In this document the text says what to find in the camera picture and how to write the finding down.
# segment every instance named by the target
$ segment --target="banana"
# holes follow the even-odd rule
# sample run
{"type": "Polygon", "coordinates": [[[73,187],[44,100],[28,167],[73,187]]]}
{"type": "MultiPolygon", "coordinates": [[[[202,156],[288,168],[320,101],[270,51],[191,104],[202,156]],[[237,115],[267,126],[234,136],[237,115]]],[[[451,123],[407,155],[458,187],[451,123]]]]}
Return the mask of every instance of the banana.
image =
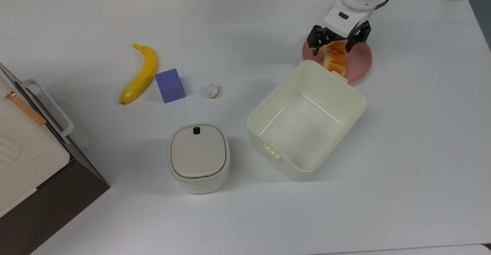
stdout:
{"type": "Polygon", "coordinates": [[[157,56],[152,48],[147,46],[141,46],[138,44],[133,44],[133,48],[140,51],[145,59],[140,73],[133,79],[133,81],[128,84],[126,89],[119,97],[119,103],[122,105],[133,102],[140,96],[140,94],[145,91],[147,86],[153,80],[154,75],[157,71],[157,56]]]}

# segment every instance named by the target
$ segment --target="white container with lid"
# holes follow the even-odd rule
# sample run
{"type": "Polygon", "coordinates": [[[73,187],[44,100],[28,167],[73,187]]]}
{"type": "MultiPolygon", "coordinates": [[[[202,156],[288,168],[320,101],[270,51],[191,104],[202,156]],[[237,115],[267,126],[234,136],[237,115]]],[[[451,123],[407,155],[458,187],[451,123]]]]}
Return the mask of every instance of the white container with lid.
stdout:
{"type": "Polygon", "coordinates": [[[249,141],[291,180],[321,164],[365,111],[365,97],[336,72],[304,61],[249,115],[249,141]]]}
{"type": "Polygon", "coordinates": [[[178,128],[169,140],[169,169],[188,192],[212,192],[226,181],[230,148],[223,131],[214,124],[199,123],[178,128]]]}

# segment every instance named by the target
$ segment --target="orange glazed bread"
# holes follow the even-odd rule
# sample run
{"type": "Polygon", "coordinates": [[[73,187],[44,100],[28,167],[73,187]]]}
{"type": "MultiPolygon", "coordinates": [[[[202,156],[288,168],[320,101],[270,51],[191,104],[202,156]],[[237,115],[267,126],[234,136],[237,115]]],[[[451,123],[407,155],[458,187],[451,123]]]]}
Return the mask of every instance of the orange glazed bread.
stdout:
{"type": "Polygon", "coordinates": [[[323,65],[329,72],[335,71],[344,77],[346,71],[346,47],[344,42],[334,41],[326,45],[323,65]]]}

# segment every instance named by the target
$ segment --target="purple cube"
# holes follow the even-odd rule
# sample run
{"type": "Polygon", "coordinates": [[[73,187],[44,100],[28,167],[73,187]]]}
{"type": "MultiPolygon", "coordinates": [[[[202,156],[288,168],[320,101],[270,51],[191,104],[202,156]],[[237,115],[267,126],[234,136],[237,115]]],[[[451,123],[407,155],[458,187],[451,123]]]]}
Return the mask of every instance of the purple cube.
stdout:
{"type": "Polygon", "coordinates": [[[172,69],[155,74],[155,80],[157,81],[158,89],[160,89],[164,103],[170,103],[186,96],[177,70],[172,69]]]}

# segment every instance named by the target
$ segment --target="open storage box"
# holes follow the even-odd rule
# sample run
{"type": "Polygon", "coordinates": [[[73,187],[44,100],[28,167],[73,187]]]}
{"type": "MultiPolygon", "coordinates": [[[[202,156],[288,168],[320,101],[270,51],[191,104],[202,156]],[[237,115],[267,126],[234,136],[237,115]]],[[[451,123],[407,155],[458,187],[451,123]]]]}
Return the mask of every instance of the open storage box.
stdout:
{"type": "Polygon", "coordinates": [[[304,61],[249,115],[249,141],[288,178],[303,180],[366,108],[336,72],[304,61]]]}

